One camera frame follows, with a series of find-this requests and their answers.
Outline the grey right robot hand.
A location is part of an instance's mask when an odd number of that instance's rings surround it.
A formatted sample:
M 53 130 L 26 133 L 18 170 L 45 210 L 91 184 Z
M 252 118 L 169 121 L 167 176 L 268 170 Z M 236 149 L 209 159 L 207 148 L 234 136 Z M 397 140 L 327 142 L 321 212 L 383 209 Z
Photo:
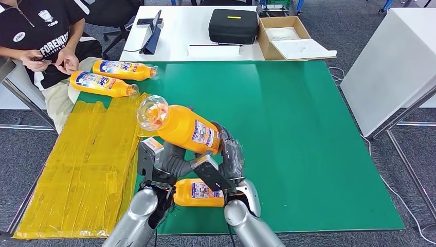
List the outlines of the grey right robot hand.
M 239 182 L 245 178 L 244 158 L 240 143 L 218 122 L 212 121 L 221 135 L 221 155 L 223 162 L 219 166 L 220 173 L 228 180 Z

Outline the person's right hand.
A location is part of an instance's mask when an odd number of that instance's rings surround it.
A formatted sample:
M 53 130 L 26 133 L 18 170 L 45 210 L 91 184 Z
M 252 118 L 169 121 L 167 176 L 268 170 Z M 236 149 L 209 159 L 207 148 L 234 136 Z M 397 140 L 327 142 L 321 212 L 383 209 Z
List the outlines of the person's right hand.
M 43 55 L 38 50 L 24 50 L 19 56 L 22 64 L 33 72 L 42 72 L 50 64 L 48 60 L 43 59 Z

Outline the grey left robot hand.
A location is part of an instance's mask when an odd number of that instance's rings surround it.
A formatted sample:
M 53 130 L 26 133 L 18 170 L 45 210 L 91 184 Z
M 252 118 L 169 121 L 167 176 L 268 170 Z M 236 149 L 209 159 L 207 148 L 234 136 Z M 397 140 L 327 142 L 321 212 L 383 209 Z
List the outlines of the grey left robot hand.
M 192 164 L 202 156 L 202 154 L 195 153 L 193 160 L 186 160 L 185 154 L 186 149 L 164 141 L 161 163 L 156 165 L 156 168 L 177 178 L 184 177 L 193 171 Z

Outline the person's left hand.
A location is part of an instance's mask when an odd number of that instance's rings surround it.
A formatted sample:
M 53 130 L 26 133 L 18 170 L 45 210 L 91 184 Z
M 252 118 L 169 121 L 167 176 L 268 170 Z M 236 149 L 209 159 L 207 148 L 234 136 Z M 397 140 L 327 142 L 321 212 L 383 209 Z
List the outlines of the person's left hand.
M 79 60 L 75 55 L 75 50 L 64 47 L 58 53 L 55 67 L 62 73 L 71 75 L 79 68 Z

